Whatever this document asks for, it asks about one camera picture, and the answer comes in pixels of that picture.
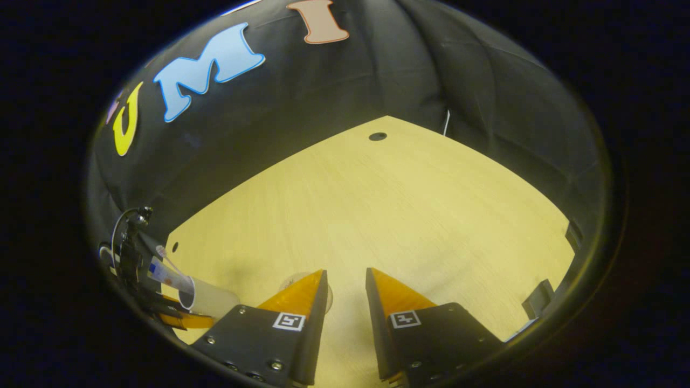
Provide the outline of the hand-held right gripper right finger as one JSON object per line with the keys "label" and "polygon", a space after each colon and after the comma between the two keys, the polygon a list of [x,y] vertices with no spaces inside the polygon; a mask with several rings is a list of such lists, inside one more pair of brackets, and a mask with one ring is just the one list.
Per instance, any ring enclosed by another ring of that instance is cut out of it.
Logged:
{"label": "hand-held right gripper right finger", "polygon": [[378,373],[390,386],[452,386],[505,344],[463,306],[436,304],[377,268],[367,268]]}

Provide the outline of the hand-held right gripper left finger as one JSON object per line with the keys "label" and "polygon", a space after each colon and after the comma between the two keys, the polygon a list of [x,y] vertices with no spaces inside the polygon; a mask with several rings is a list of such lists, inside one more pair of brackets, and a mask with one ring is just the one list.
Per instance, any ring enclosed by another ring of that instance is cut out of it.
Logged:
{"label": "hand-held right gripper left finger", "polygon": [[312,386],[328,290],[315,271],[257,307],[233,307],[192,348],[244,386]]}

